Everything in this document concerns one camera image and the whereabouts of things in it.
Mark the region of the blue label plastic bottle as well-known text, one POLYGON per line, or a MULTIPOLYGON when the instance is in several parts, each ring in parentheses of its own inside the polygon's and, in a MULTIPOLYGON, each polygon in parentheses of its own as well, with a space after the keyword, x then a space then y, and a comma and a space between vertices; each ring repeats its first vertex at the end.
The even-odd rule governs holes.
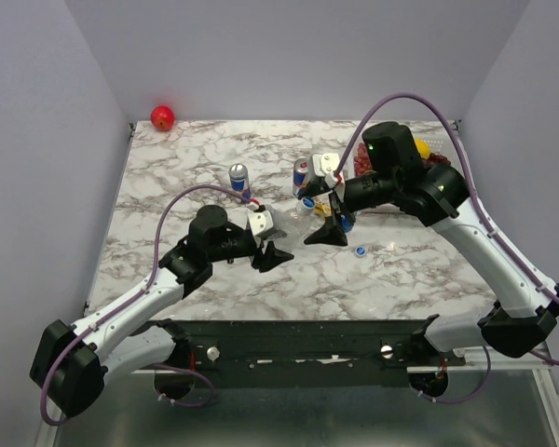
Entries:
POLYGON ((341 224, 342 224, 343 231, 345 233, 349 233, 353 229, 353 226, 354 226, 354 222, 349 220, 346 216, 341 217, 341 224))

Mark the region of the clear plastic bottle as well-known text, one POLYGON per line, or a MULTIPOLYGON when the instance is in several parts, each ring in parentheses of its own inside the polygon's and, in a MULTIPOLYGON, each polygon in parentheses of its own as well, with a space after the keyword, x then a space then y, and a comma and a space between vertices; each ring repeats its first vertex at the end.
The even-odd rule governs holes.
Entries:
POLYGON ((314 211, 304 209, 300 200, 289 210, 269 209, 273 215, 275 229, 279 231, 272 240, 276 247, 283 251, 292 252, 301 245, 315 220, 314 211))

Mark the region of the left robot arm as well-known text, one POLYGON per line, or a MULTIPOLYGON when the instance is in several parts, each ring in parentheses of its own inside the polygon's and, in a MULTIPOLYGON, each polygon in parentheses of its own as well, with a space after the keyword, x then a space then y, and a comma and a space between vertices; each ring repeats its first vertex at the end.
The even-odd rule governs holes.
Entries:
POLYGON ((188 346, 163 327, 137 330, 152 316, 178 303, 211 278, 216 262, 248 258, 260 273, 292 260, 292 219, 269 206, 250 204, 245 226, 229 222, 216 205, 200 208, 187 235, 165 254, 156 253, 150 274, 112 303, 72 324, 57 319, 41 335, 30 377, 41 389, 40 413, 53 402, 64 419, 84 412, 116 373, 144 366, 181 366, 188 346))

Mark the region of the yellow snack packet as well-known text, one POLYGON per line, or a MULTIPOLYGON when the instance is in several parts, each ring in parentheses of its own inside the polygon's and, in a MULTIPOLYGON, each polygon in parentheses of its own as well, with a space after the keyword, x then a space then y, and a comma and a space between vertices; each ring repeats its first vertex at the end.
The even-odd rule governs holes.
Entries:
POLYGON ((329 204, 316 201, 314 205, 314 213, 322 219, 330 217, 332 215, 332 209, 329 204))

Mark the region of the right blue energy drink can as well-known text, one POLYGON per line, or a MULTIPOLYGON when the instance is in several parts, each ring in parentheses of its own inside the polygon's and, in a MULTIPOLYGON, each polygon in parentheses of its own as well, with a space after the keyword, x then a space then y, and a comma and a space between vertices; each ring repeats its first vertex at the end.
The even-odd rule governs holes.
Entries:
POLYGON ((298 197, 307 173, 308 159, 306 157, 296 159, 293 164, 293 195, 295 197, 298 197))

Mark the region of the blue energy drink can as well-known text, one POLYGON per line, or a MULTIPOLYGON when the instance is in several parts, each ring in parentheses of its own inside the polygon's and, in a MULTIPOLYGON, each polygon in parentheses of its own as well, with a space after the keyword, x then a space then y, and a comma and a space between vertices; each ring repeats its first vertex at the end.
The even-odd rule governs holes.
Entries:
POLYGON ((229 168, 228 176, 232 189, 250 199, 251 189, 247 167, 241 163, 234 164, 229 168))
POLYGON ((296 159, 293 164, 293 195, 295 197, 298 197, 307 173, 308 159, 306 157, 296 159))

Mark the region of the red grape bunch left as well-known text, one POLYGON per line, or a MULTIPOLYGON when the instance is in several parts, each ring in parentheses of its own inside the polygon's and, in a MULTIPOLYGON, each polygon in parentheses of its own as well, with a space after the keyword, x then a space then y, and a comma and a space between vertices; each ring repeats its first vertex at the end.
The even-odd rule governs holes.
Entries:
POLYGON ((354 172, 356 176, 361 176, 372 169, 372 164, 368 156, 367 148, 363 142, 358 144, 356 154, 353 158, 354 172))

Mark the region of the left blue energy drink can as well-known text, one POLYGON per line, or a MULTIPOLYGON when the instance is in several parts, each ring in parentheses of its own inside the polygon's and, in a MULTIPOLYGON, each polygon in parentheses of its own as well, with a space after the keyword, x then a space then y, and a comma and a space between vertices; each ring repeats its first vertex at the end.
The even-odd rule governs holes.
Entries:
POLYGON ((247 167, 241 163, 234 164, 229 168, 228 176, 232 189, 250 199, 251 189, 247 167))

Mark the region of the yellow mango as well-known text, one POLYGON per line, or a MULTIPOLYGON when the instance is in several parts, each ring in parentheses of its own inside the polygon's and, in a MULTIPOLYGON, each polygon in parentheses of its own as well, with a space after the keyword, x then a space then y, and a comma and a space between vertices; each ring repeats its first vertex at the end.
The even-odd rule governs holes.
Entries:
POLYGON ((420 154, 420 157, 423 160, 428 160, 432 153, 430 146, 426 142, 419 139, 415 139, 415 144, 416 150, 420 154))

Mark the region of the dark red grape bunch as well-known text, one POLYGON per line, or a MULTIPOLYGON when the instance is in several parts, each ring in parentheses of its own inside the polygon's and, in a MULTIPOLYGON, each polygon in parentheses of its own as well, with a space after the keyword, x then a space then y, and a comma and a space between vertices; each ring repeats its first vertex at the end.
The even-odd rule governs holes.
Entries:
POLYGON ((423 166, 426 169, 431 169, 438 165, 450 166, 451 161, 440 153, 428 152, 421 155, 423 166))

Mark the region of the white plastic basket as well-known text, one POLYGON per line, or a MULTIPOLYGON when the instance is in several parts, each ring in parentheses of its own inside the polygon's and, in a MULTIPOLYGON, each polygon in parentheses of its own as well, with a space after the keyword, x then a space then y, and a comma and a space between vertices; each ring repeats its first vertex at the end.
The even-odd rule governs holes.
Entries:
MULTIPOLYGON (((430 146, 432 152, 440 153, 443 156, 446 156, 451 161, 452 167, 454 167, 459 172, 462 171, 457 151, 447 135, 414 132, 413 136, 415 139, 426 142, 430 146)), ((352 173, 354 170, 353 158, 356 154, 358 144, 360 142, 362 142, 361 136, 359 136, 356 140, 355 145, 348 156, 346 168, 349 170, 350 173, 352 173)))

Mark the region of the red apple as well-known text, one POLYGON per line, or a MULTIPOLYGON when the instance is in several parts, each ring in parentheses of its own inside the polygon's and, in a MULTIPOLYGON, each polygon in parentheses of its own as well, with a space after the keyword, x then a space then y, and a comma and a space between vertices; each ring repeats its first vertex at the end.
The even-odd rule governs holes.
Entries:
POLYGON ((175 114, 170 107, 159 105, 152 110, 150 121, 156 130, 167 132, 174 126, 175 114))

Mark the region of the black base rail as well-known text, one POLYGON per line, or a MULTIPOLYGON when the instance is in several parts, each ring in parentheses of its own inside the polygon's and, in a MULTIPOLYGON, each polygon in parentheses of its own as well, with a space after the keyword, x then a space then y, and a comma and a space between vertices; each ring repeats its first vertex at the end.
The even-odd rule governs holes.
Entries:
POLYGON ((166 364, 190 368, 217 389, 406 387, 413 373, 462 366, 425 347, 423 320, 152 320, 177 346, 166 364))

